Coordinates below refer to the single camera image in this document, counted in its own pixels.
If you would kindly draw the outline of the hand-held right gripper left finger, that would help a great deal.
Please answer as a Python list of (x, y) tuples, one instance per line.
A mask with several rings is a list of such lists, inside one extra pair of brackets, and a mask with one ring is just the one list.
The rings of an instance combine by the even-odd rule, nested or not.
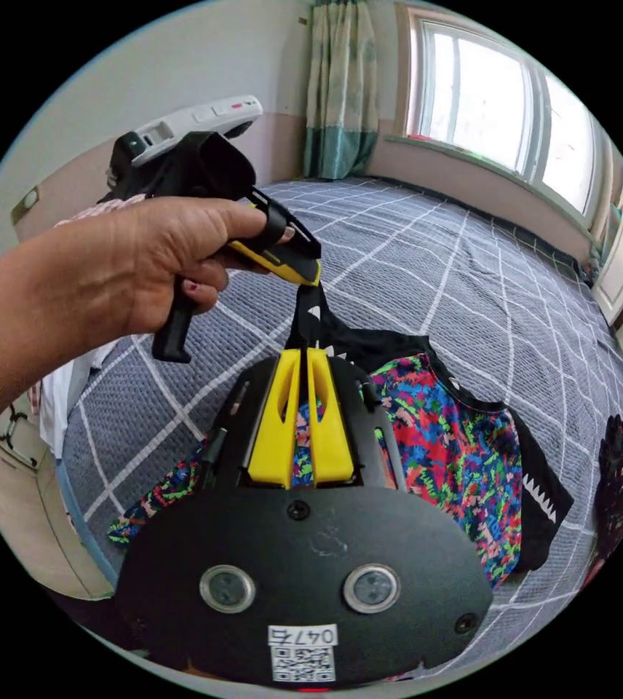
[(301, 351), (280, 353), (263, 402), (247, 472), (253, 483), (289, 489), (300, 399)]

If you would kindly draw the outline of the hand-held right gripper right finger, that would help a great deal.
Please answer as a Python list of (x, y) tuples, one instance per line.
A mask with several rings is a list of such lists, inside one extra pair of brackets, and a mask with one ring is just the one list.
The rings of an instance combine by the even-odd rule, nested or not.
[(346, 483), (354, 475), (354, 464), (330, 358), (324, 350), (307, 349), (306, 372), (314, 486), (325, 488)]

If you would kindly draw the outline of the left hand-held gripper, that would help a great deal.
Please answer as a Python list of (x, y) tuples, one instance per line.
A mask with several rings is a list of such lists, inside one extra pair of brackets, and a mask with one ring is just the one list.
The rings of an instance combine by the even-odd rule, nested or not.
[(137, 133), (119, 137), (107, 172), (103, 202), (135, 195), (247, 200), (266, 216), (263, 232), (226, 250), (246, 266), (257, 266), (295, 284), (318, 286), (322, 247), (282, 203), (263, 193), (247, 157), (220, 133), (188, 133), (162, 153)]

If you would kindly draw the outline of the person's left hand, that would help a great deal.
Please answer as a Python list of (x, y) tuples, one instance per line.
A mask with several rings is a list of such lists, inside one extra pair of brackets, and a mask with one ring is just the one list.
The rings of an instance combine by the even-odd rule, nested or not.
[(58, 229), (69, 293), (93, 346), (160, 329), (174, 285), (197, 314), (215, 306), (241, 269), (226, 246), (256, 238), (266, 225), (255, 208), (225, 200), (157, 198)]

